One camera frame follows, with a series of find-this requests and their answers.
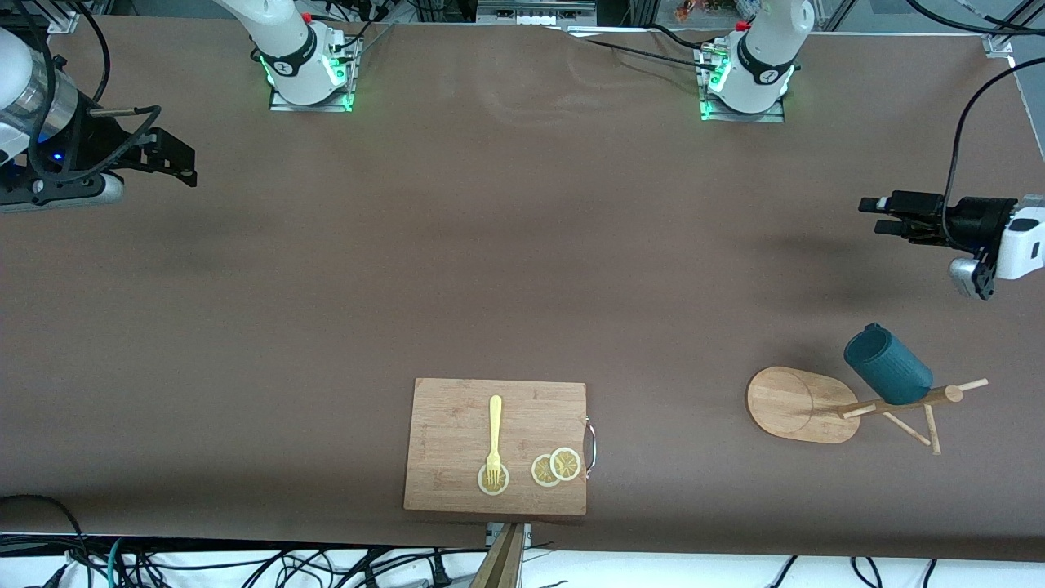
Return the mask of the dark teal cup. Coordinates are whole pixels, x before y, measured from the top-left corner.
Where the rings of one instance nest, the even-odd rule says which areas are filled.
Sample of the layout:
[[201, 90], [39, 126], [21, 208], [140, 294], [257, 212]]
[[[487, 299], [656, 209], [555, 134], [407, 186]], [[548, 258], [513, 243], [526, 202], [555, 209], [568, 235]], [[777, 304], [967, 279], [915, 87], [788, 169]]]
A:
[[843, 351], [844, 361], [888, 404], [914, 404], [933, 387], [931, 369], [882, 325], [872, 323]]

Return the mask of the wooden mug rack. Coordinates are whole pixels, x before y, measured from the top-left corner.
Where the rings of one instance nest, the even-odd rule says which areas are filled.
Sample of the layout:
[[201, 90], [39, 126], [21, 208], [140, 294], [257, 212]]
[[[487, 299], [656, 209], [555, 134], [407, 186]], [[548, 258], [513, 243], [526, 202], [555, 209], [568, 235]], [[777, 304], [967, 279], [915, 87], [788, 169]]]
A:
[[772, 366], [754, 373], [745, 401], [754, 425], [774, 438], [846, 443], [862, 421], [883, 417], [938, 457], [943, 451], [934, 407], [962, 402], [967, 392], [988, 384], [983, 377], [960, 385], [940, 386], [929, 390], [918, 402], [895, 405], [881, 398], [859, 402], [854, 391], [833, 377]]

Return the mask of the bamboo cutting board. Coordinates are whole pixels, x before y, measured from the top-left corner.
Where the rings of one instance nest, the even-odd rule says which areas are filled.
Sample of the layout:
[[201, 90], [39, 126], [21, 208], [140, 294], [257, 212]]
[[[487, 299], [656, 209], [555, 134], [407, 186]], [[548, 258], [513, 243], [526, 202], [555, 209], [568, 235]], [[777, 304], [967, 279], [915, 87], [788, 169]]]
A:
[[[488, 496], [477, 473], [490, 449], [489, 399], [503, 399], [503, 494]], [[408, 436], [407, 510], [459, 516], [540, 520], [585, 516], [587, 389], [572, 382], [513, 382], [421, 377], [415, 383]], [[556, 480], [549, 454], [568, 447], [583, 461], [574, 480]]]

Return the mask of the white power strip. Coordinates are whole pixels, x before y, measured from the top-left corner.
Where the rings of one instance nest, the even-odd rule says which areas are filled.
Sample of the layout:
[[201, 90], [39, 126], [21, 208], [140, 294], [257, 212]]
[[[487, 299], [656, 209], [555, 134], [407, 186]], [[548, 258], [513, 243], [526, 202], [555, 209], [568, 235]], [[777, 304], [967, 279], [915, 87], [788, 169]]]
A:
[[475, 0], [478, 24], [596, 26], [596, 0]]

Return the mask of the yellow plastic fork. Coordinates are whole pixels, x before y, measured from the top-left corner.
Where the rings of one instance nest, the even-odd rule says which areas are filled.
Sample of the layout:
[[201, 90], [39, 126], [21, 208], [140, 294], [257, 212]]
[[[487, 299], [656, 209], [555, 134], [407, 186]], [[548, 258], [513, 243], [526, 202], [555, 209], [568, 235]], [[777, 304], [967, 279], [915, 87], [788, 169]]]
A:
[[490, 449], [485, 461], [485, 481], [487, 487], [492, 488], [500, 483], [501, 457], [500, 457], [500, 423], [503, 399], [500, 395], [493, 395], [489, 399], [489, 430]]

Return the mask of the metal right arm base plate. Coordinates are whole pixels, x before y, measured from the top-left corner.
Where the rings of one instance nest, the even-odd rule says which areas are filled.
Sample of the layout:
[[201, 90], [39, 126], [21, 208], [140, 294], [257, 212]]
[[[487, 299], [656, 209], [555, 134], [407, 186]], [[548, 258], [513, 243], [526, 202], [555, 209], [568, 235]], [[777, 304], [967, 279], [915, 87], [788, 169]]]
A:
[[272, 87], [273, 111], [343, 113], [354, 110], [358, 81], [361, 42], [329, 29], [302, 63], [262, 56], [266, 81]]

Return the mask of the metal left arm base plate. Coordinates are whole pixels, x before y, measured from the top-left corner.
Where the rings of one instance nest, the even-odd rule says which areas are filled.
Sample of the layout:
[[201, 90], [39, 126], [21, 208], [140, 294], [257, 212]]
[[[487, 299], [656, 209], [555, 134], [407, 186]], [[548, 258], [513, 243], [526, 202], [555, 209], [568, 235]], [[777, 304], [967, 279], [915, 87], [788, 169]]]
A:
[[696, 79], [699, 87], [700, 116], [709, 122], [735, 123], [783, 123], [785, 117], [784, 94], [780, 94], [774, 104], [761, 113], [742, 113], [724, 103], [713, 93], [713, 83], [720, 83], [727, 74], [729, 58], [723, 50], [695, 49], [693, 56], [698, 64], [713, 65], [713, 70], [697, 68]]

